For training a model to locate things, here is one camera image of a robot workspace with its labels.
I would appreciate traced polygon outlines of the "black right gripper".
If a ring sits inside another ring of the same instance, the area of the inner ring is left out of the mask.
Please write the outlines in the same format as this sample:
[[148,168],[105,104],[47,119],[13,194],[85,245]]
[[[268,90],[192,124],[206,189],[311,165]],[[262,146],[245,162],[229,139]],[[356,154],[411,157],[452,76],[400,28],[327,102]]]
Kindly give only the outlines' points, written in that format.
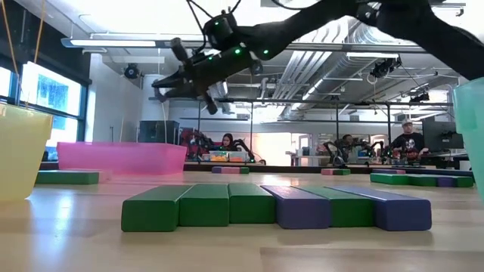
[[183,65],[171,76],[158,78],[152,83],[154,97],[161,103],[172,99],[197,100],[202,97],[209,114],[217,113],[217,106],[208,94],[209,87],[250,67],[254,53],[240,43],[219,54],[195,61],[188,57],[180,38],[174,38],[171,49]]

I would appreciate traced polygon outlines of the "teal plastic bin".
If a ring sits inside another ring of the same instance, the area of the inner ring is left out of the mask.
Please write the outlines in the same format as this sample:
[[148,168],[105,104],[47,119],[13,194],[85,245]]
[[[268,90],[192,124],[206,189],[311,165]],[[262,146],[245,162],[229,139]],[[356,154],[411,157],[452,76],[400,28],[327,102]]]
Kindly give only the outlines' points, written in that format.
[[457,132],[462,134],[477,190],[484,202],[484,77],[453,92]]

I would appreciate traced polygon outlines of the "white cylindrical column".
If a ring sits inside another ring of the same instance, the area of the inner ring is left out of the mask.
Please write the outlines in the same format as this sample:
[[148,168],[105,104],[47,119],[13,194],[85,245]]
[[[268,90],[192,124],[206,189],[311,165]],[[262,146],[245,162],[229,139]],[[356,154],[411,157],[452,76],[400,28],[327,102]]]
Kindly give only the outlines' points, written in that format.
[[160,103],[154,95],[152,83],[164,78],[159,74],[147,74],[143,78],[141,121],[163,121],[169,118],[169,101]]

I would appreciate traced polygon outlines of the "black equipment box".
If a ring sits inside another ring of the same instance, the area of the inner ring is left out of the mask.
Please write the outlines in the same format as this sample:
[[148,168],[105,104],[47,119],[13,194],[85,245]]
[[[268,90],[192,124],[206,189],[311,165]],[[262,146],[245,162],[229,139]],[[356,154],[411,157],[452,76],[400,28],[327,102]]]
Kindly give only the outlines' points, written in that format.
[[179,144],[179,123],[176,121],[140,121],[138,142]]

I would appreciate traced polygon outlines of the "red and black machine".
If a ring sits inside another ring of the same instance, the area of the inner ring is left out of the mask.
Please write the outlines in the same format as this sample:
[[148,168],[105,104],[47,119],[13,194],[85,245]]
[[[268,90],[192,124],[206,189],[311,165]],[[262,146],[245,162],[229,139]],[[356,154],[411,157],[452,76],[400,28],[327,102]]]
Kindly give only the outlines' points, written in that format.
[[211,138],[194,128],[181,130],[180,144],[187,147],[187,161],[201,161],[203,154],[208,153],[215,146]]

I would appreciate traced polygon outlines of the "person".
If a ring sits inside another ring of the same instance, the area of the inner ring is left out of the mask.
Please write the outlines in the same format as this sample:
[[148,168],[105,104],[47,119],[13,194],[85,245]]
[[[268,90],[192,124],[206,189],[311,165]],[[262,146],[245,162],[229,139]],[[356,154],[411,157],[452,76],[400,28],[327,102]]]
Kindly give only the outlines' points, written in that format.
[[220,150],[224,151],[238,151],[238,148],[234,145],[233,135],[226,133],[222,137],[222,145]]
[[391,144],[392,151],[401,151],[408,161],[417,161],[422,155],[430,151],[424,145],[424,136],[414,131],[413,122],[410,119],[402,121],[402,129],[403,133]]
[[359,148],[355,145],[350,134],[343,135],[340,140],[340,148],[347,156],[357,156],[359,152]]

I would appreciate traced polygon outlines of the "long ceiling light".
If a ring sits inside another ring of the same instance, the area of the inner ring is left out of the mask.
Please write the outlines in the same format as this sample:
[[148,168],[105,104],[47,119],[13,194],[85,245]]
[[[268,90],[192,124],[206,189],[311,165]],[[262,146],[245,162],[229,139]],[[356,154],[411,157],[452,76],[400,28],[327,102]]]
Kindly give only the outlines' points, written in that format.
[[[66,48],[170,48],[170,40],[109,40],[109,39],[69,39],[62,38]],[[417,45],[397,44],[354,44],[354,43],[301,43],[293,42],[286,47],[292,51],[342,51],[426,54]]]

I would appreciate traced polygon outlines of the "pink plastic bin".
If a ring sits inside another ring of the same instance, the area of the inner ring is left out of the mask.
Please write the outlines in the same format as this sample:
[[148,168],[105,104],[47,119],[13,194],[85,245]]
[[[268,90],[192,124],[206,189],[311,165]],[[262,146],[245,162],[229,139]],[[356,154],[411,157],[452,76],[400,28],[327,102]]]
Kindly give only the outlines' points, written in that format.
[[90,169],[114,175],[172,175],[183,172],[187,148],[135,142],[59,142],[60,169]]

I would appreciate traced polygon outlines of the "silver ventilation ducts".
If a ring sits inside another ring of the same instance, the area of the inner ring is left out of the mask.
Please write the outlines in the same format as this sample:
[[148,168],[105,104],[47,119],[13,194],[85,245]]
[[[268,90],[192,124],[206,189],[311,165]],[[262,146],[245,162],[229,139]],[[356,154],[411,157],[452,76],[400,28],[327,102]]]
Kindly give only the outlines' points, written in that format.
[[[411,45],[348,17],[332,21],[295,42]],[[375,58],[347,57],[346,53],[294,51],[272,97],[292,99],[304,89],[303,97],[307,99],[314,97],[317,91],[334,91],[376,61]]]

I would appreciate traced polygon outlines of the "yellow plastic bin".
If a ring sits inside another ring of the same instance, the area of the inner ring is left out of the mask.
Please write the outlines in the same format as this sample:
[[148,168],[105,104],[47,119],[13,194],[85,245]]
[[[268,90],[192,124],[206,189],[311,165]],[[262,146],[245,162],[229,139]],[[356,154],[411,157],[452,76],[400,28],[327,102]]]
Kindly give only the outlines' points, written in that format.
[[0,104],[0,201],[32,193],[52,122],[49,114]]

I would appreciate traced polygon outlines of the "short ceiling light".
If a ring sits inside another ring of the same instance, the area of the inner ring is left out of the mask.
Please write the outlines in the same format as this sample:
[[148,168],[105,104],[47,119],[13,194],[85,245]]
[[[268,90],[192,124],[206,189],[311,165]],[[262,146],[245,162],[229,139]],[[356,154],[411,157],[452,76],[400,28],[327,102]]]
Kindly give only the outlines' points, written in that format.
[[396,59],[399,54],[395,53],[380,53],[380,52],[347,52],[347,57],[366,57],[366,58],[392,58]]

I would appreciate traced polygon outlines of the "black computer monitor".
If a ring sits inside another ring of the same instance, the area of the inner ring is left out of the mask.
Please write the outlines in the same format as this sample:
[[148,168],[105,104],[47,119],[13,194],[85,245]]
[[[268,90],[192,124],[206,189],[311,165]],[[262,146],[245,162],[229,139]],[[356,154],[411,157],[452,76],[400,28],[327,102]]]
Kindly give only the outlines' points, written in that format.
[[423,121],[422,129],[425,147],[430,152],[464,149],[462,135],[457,133],[454,122]]

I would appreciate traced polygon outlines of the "black metal scaffold frame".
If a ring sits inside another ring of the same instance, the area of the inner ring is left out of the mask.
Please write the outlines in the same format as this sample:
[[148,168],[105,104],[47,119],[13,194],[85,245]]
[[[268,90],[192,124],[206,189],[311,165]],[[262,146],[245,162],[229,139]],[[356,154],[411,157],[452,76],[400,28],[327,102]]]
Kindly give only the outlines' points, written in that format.
[[248,99],[248,98],[210,98],[205,101],[201,98],[195,100],[198,104],[197,115],[194,117],[201,121],[201,113],[207,112],[206,119],[213,122],[250,122],[252,125],[273,124],[276,122],[308,122],[306,112],[316,106],[324,106],[334,114],[331,120],[336,126],[342,121],[340,115],[349,108],[380,110],[386,114],[386,125],[391,126],[391,110],[429,110],[436,108],[447,113],[453,104],[449,102],[396,102],[396,101],[345,101],[331,98],[330,100],[282,100],[282,99]]

